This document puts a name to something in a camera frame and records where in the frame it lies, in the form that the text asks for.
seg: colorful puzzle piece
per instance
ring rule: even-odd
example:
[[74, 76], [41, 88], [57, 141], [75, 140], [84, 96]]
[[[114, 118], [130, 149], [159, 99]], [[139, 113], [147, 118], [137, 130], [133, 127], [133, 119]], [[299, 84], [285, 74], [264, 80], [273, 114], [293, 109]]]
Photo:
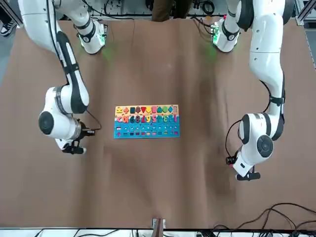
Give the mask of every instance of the colorful puzzle piece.
[[178, 105], [116, 106], [114, 138], [180, 137]]

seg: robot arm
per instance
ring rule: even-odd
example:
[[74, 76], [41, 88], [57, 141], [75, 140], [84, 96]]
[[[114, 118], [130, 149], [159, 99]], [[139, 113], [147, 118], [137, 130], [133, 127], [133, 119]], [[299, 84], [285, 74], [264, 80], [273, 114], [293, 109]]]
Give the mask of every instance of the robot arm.
[[[227, 0], [228, 6], [236, 0]], [[249, 66], [255, 76], [269, 89], [269, 107], [267, 113], [246, 114], [239, 124], [242, 146], [233, 157], [227, 158], [238, 173], [237, 179], [251, 180], [260, 178], [259, 173], [250, 169], [271, 157], [274, 144], [284, 125], [284, 74], [280, 65], [283, 25], [289, 20], [293, 11], [293, 0], [240, 0], [235, 15], [235, 23], [222, 21], [216, 46], [222, 51], [231, 51], [237, 42], [237, 35], [223, 28], [237, 25], [252, 29]]]
[[69, 15], [88, 53], [96, 53], [104, 45], [104, 41], [99, 38], [102, 25], [92, 22], [88, 12], [83, 11], [82, 3], [74, 0], [19, 0], [19, 7], [28, 36], [38, 46], [57, 54], [67, 81], [63, 86], [48, 89], [44, 109], [39, 115], [39, 128], [45, 135], [55, 138], [63, 152], [83, 154], [85, 148], [79, 147], [79, 140], [94, 135], [95, 130], [86, 128], [73, 114], [86, 111], [89, 94], [69, 39], [56, 21], [55, 8], [64, 12], [71, 9]]

